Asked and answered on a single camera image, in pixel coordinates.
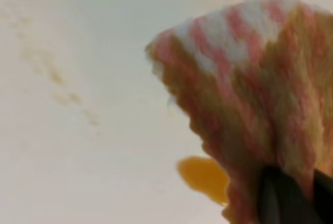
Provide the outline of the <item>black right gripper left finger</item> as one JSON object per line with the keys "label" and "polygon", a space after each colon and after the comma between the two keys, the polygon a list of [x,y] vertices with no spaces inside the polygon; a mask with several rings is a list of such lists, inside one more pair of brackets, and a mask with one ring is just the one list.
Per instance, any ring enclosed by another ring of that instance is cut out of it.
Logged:
{"label": "black right gripper left finger", "polygon": [[260,223],[323,222],[295,180],[276,167],[262,170],[257,209]]}

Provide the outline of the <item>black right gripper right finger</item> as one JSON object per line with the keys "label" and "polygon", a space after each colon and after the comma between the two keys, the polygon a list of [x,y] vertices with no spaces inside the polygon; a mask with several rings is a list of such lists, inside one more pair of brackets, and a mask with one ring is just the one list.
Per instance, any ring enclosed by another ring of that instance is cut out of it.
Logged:
{"label": "black right gripper right finger", "polygon": [[314,205],[322,221],[327,224],[333,224],[332,198],[332,178],[316,170],[314,176]]}

